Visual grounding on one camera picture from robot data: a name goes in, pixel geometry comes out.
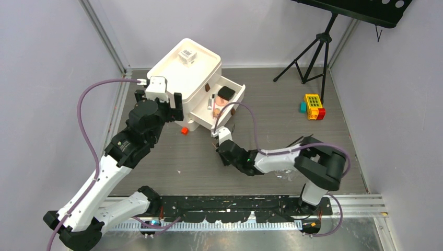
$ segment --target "music stand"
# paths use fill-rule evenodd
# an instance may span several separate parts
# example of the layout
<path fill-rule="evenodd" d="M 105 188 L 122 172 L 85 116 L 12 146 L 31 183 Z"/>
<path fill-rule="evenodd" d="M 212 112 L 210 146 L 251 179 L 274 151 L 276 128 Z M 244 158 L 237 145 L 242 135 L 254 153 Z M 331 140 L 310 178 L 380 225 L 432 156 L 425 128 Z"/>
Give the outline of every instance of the music stand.
<path fill-rule="evenodd" d="M 321 8 L 332 12 L 331 19 L 328 26 L 323 33 L 317 34 L 315 40 L 305 49 L 302 53 L 296 57 L 278 76 L 274 78 L 274 82 L 277 80 L 295 64 L 298 74 L 300 74 L 301 83 L 305 84 L 311 80 L 319 77 L 323 77 L 321 84 L 320 101 L 323 103 L 324 84 L 326 82 L 326 70 L 328 64 L 328 52 L 329 43 L 332 41 L 329 32 L 334 24 L 337 16 L 344 15 L 352 17 L 361 21 L 365 21 L 376 26 L 382 26 L 385 28 L 394 28 L 403 16 L 404 11 L 412 2 L 412 0 L 292 0 L 298 3 L 310 5 L 313 7 Z M 309 50 L 314 44 L 320 42 L 314 57 L 309 63 L 308 69 L 305 74 L 301 73 L 300 67 L 297 61 Z M 325 45 L 323 73 L 309 78 L 309 74 L 314 67 L 314 63 L 320 54 L 323 45 Z"/>

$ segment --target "red toy block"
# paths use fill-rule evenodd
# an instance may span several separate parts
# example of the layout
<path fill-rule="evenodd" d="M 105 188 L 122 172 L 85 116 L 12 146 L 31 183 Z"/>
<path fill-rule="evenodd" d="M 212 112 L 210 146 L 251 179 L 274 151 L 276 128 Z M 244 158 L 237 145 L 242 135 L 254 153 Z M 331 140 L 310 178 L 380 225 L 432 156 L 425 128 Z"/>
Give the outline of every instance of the red toy block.
<path fill-rule="evenodd" d="M 325 114 L 326 114 L 326 110 L 324 108 L 319 108 L 319 115 L 317 116 L 316 120 L 322 120 L 324 118 Z"/>
<path fill-rule="evenodd" d="M 183 127 L 183 128 L 181 129 L 181 133 L 184 134 L 184 135 L 187 135 L 188 132 L 189 132 L 189 129 L 186 128 L 186 127 Z"/>

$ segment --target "yellow toy block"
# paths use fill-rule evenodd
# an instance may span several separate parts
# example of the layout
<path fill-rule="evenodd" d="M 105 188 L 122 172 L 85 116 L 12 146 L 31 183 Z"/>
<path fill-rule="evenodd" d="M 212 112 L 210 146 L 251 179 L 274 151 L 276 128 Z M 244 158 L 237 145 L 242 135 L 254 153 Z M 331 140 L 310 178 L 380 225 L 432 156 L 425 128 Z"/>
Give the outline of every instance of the yellow toy block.
<path fill-rule="evenodd" d="M 318 94 L 305 94 L 304 101 L 308 105 L 308 119 L 316 120 L 319 114 L 319 108 L 323 108 Z"/>
<path fill-rule="evenodd" d="M 317 108 L 309 108 L 308 109 L 308 119 L 316 120 L 318 117 L 318 109 Z"/>

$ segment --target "robotic arm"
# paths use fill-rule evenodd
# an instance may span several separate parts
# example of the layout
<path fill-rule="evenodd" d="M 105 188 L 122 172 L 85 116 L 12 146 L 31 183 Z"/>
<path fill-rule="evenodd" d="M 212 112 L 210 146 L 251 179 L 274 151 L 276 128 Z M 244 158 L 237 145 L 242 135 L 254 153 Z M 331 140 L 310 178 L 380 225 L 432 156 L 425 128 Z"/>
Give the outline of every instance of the robotic arm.
<path fill-rule="evenodd" d="M 134 215 L 154 214 L 161 207 L 160 196 L 144 186 L 127 199 L 99 209 L 120 180 L 154 148 L 164 124 L 183 120 L 181 94 L 174 93 L 176 107 L 171 108 L 166 87 L 164 77 L 152 76 L 144 92 L 145 97 L 136 92 L 137 104 L 129 113 L 126 128 L 115 135 L 106 147 L 94 186 L 58 231 L 65 246 L 73 250 L 91 250 L 102 235 L 116 224 Z M 46 213 L 43 220 L 52 230 L 93 180 L 94 173 L 64 207 Z"/>
<path fill-rule="evenodd" d="M 229 129 L 218 128 L 212 137 L 218 139 L 217 152 L 225 166 L 233 165 L 248 175 L 263 175 L 278 170 L 299 170 L 309 181 L 303 186 L 298 200 L 298 210 L 312 214 L 328 191 L 337 191 L 346 163 L 345 154 L 327 146 L 304 148 L 304 145 L 321 143 L 306 137 L 301 143 L 278 150 L 249 150 L 232 141 Z"/>
<path fill-rule="evenodd" d="M 100 159 L 98 177 L 95 178 L 93 173 L 64 207 L 58 211 L 48 211 L 43 217 L 52 230 L 61 225 L 57 231 L 60 240 L 72 250 L 89 251 L 116 224 L 138 214 L 155 215 L 161 207 L 160 196 L 148 186 L 143 186 L 130 197 L 99 209 L 120 180 L 154 148 L 165 123 L 183 120 L 181 94 L 174 93 L 175 108 L 172 108 L 164 77 L 152 76 L 149 84 L 143 79 L 139 80 L 146 90 L 136 91 L 137 104 L 129 113 L 126 128 L 115 135 L 106 147 Z M 344 154 L 327 146 L 308 145 L 320 142 L 312 137 L 285 149 L 246 151 L 232 141 L 231 132 L 225 127 L 212 132 L 212 136 L 219 140 L 217 152 L 224 165 L 234 165 L 248 176 L 276 170 L 299 170 L 304 174 L 309 182 L 303 187 L 298 209 L 306 215 L 317 209 L 328 191 L 339 189 L 346 162 Z M 70 212 L 72 205 L 90 184 L 94 186 Z"/>

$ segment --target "light purple wall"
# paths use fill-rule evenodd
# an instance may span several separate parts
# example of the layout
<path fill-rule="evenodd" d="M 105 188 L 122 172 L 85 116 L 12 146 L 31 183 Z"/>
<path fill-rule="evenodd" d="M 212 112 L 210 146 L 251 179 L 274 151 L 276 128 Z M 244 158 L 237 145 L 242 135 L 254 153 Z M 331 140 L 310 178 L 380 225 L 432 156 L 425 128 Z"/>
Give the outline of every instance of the light purple wall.
<path fill-rule="evenodd" d="M 377 43 L 360 23 L 333 68 L 370 188 L 401 250 L 442 250 L 443 1 L 413 1 Z"/>
<path fill-rule="evenodd" d="M 43 215 L 94 169 L 78 97 L 120 72 L 79 2 L 68 0 L 1 1 L 0 63 L 0 249 L 44 250 L 51 230 Z M 85 99 L 83 121 L 102 149 L 117 86 L 98 89 Z"/>
<path fill-rule="evenodd" d="M 290 0 L 93 0 L 132 68 L 153 67 L 183 38 L 219 54 L 223 65 L 286 66 L 322 33 L 331 13 Z M 331 30 L 331 52 L 350 18 Z M 300 59 L 309 64 L 315 48 Z M 317 63 L 324 61 L 320 54 Z"/>

